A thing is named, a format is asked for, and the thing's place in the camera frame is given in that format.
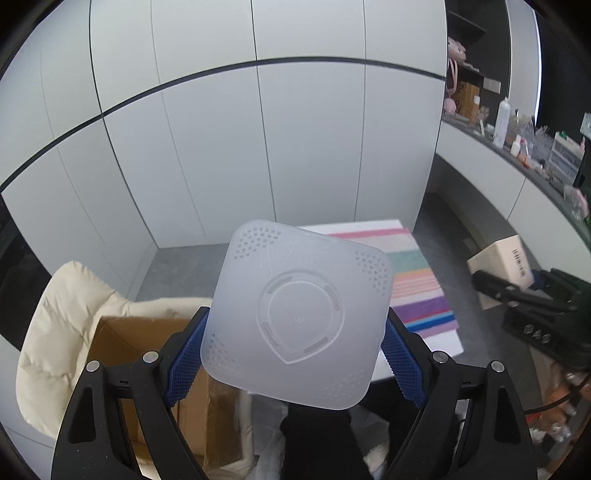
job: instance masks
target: cream puffer jacket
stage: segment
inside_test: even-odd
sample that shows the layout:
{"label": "cream puffer jacket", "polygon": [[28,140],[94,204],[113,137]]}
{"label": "cream puffer jacket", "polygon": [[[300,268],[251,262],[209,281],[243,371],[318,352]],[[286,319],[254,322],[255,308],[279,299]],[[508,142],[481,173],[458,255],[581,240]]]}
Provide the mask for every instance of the cream puffer jacket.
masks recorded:
{"label": "cream puffer jacket", "polygon": [[[41,296],[18,359],[16,394],[23,418],[39,432],[57,438],[101,317],[189,319],[199,307],[210,304],[211,299],[197,297],[129,301],[81,263],[63,265]],[[221,469],[217,479],[244,478],[252,468],[250,396],[241,392],[239,403],[243,458]],[[145,476],[158,478],[154,465],[140,468]]]}

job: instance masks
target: brown cardboard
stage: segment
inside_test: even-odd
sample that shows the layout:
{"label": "brown cardboard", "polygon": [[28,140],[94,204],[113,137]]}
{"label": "brown cardboard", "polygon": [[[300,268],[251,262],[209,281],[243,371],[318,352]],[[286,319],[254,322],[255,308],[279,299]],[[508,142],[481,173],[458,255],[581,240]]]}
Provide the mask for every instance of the brown cardboard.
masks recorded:
{"label": "brown cardboard", "polygon": [[[143,317],[100,319],[87,360],[111,366],[133,362],[150,350],[160,350],[168,337],[189,321]],[[202,468],[218,468],[242,456],[240,428],[236,419],[238,389],[222,384],[201,369],[187,397],[171,412],[189,448]],[[125,423],[138,459],[150,460],[132,400],[122,400]]]}
{"label": "brown cardboard", "polygon": [[[467,264],[470,273],[484,270],[521,288],[527,288],[534,282],[530,263],[519,235],[497,240],[469,258]],[[500,302],[480,292],[478,292],[478,299],[483,310],[500,305]]]}
{"label": "brown cardboard", "polygon": [[456,92],[452,95],[456,102],[456,112],[461,116],[470,118],[470,112],[474,105],[474,96],[480,95],[480,89],[468,82],[458,82]]}

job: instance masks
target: square plastic cover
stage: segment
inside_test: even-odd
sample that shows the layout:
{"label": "square plastic cover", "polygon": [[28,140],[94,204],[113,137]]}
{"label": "square plastic cover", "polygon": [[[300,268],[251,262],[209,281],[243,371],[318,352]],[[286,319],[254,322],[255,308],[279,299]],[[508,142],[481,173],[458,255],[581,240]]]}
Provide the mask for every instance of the square plastic cover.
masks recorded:
{"label": "square plastic cover", "polygon": [[232,237],[201,347],[207,372],[341,410],[369,387],[392,291],[381,250],[266,220]]}

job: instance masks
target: black trim line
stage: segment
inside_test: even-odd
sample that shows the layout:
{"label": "black trim line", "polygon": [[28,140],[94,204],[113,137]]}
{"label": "black trim line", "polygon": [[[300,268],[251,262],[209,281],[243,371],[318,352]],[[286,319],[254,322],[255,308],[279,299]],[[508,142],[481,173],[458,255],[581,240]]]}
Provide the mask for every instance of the black trim line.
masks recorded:
{"label": "black trim line", "polygon": [[324,63],[357,63],[361,65],[373,65],[376,67],[384,67],[394,70],[403,70],[405,72],[416,73],[419,75],[423,75],[426,77],[435,78],[437,80],[445,80],[445,77],[442,75],[438,75],[437,73],[427,72],[426,70],[416,69],[413,67],[408,67],[406,65],[399,65],[397,63],[388,63],[387,61],[378,61],[378,60],[364,60],[364,59],[352,59],[348,57],[281,57],[276,59],[263,59],[263,60],[251,60],[251,61],[243,61],[241,63],[234,63],[231,65],[224,65],[223,67],[216,67],[214,69],[204,70],[202,72],[192,73],[190,75],[185,75],[184,77],[180,77],[178,79],[171,80],[169,82],[162,83],[157,85],[156,87],[150,88],[144,92],[138,93],[127,100],[118,103],[115,106],[104,111],[105,115],[109,115],[110,113],[116,112],[120,108],[129,105],[130,103],[135,102],[136,100],[140,100],[152,93],[160,92],[166,88],[179,85],[181,83],[189,82],[194,79],[198,79],[201,77],[206,77],[208,75],[214,75],[216,73],[221,72],[229,72],[230,70],[238,70],[238,69],[245,69],[249,67],[259,67],[263,65],[275,65],[280,63],[309,63],[309,62],[324,62]]}
{"label": "black trim line", "polygon": [[48,143],[40,151],[35,153],[25,163],[20,165],[4,182],[2,182],[2,184],[0,184],[0,193],[2,193],[4,191],[4,189],[6,189],[6,187],[8,187],[8,185],[15,178],[17,178],[28,166],[30,166],[36,159],[41,157],[43,154],[47,153],[49,150],[51,150],[53,147],[55,147],[60,142],[64,141],[69,136],[75,134],[77,131],[82,130],[84,127],[88,127],[90,124],[96,122],[97,120],[103,119],[106,115],[116,112],[120,108],[123,108],[124,106],[127,106],[130,103],[135,102],[136,100],[140,100],[148,95],[151,95],[152,93],[161,92],[162,90],[164,90],[166,88],[169,88],[169,87],[172,87],[175,85],[179,85],[181,83],[189,82],[191,80],[198,79],[201,77],[206,77],[208,75],[214,75],[216,73],[228,72],[230,70],[238,70],[238,69],[244,69],[244,68],[249,68],[249,67],[258,67],[258,66],[263,66],[263,65],[275,65],[275,64],[281,64],[281,63],[309,63],[309,62],[356,63],[356,64],[361,64],[361,65],[373,65],[376,67],[383,67],[383,68],[394,69],[394,70],[402,70],[404,72],[416,73],[416,74],[423,75],[426,77],[431,77],[431,78],[434,78],[437,80],[444,80],[445,81],[445,77],[442,75],[438,75],[437,73],[427,72],[427,71],[421,70],[421,69],[416,69],[416,68],[409,67],[406,65],[400,65],[397,63],[389,63],[387,61],[352,59],[352,58],[348,58],[348,57],[282,57],[282,58],[275,58],[275,59],[252,60],[252,61],[245,61],[245,62],[241,62],[241,63],[235,63],[232,65],[225,65],[223,67],[216,67],[214,69],[204,70],[202,72],[192,73],[190,75],[185,75],[184,77],[181,77],[181,78],[178,78],[175,80],[171,80],[169,82],[162,83],[161,85],[150,88],[150,89],[146,90],[145,92],[141,92],[137,95],[134,95],[133,97],[128,98],[127,100],[125,100],[121,103],[118,103],[117,105],[103,111],[100,115],[96,115],[93,118],[90,118],[85,122],[82,122],[77,127],[74,127],[70,131],[59,136],[54,141]]}
{"label": "black trim line", "polygon": [[40,151],[38,151],[31,158],[29,158],[25,163],[20,165],[14,172],[11,173],[11,175],[6,180],[4,180],[2,182],[2,184],[0,185],[0,193],[3,192],[6,189],[6,187],[8,187],[8,185],[10,185],[10,183],[15,178],[17,178],[23,171],[25,171],[27,169],[27,167],[29,167],[36,159],[38,159],[39,157],[41,157],[45,153],[49,152],[53,147],[55,147],[57,144],[64,141],[69,136],[75,134],[76,132],[82,130],[83,128],[88,127],[90,124],[93,124],[94,122],[96,122],[98,120],[101,120],[102,118],[103,118],[102,115],[94,116],[94,117],[88,119],[86,122],[82,122],[77,127],[72,128],[72,130],[70,130],[69,132],[66,132],[65,134],[57,137],[54,141],[49,142],[45,147],[43,147]]}

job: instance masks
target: white wall panel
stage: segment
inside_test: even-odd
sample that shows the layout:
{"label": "white wall panel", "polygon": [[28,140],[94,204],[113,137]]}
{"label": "white wall panel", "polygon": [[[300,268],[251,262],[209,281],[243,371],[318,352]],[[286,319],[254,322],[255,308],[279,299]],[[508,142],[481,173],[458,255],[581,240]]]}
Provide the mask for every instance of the white wall panel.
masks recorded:
{"label": "white wall panel", "polygon": [[147,0],[92,2],[90,46],[103,110],[159,84]]}
{"label": "white wall panel", "polygon": [[367,66],[355,220],[397,218],[414,228],[437,143],[443,89],[443,80]]}
{"label": "white wall panel", "polygon": [[511,34],[509,103],[527,115],[537,115],[542,82],[540,33],[534,10],[524,0],[505,0]]}
{"label": "white wall panel", "polygon": [[47,114],[57,138],[100,114],[90,63],[90,0],[66,0],[39,27]]}
{"label": "white wall panel", "polygon": [[41,31],[34,30],[0,81],[0,181],[52,142],[41,82]]}
{"label": "white wall panel", "polygon": [[289,63],[258,68],[277,221],[353,221],[364,66]]}
{"label": "white wall panel", "polygon": [[460,129],[441,122],[436,152],[507,219],[525,176],[503,157]]}
{"label": "white wall panel", "polygon": [[252,16],[259,59],[365,58],[363,0],[252,0]]}
{"label": "white wall panel", "polygon": [[256,67],[168,88],[164,102],[206,235],[274,220]]}
{"label": "white wall panel", "polygon": [[199,243],[204,232],[178,160],[162,92],[124,106],[105,122],[129,189],[158,246]]}
{"label": "white wall panel", "polygon": [[129,285],[103,254],[103,242],[72,186],[57,147],[42,155],[3,192],[23,237],[50,274],[78,260],[125,295]]}
{"label": "white wall panel", "polygon": [[125,185],[103,122],[83,128],[57,148],[103,242],[105,257],[130,286],[153,241]]}
{"label": "white wall panel", "polygon": [[153,0],[152,21],[162,83],[256,59],[250,0]]}
{"label": "white wall panel", "polygon": [[559,268],[591,281],[589,249],[564,214],[527,179],[509,223],[543,269]]}
{"label": "white wall panel", "polygon": [[365,31],[368,59],[445,76],[447,20],[443,0],[365,0]]}

